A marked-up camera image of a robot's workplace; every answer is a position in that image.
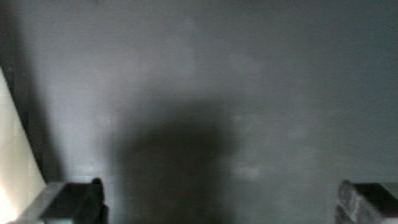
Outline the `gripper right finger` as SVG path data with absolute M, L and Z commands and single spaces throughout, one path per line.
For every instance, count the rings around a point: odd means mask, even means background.
M 334 224 L 398 224 L 398 183 L 341 182 Z

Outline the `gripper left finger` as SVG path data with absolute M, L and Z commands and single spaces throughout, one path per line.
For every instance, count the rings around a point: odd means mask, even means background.
M 99 178 L 89 183 L 51 182 L 16 224 L 108 224 L 108 206 Z

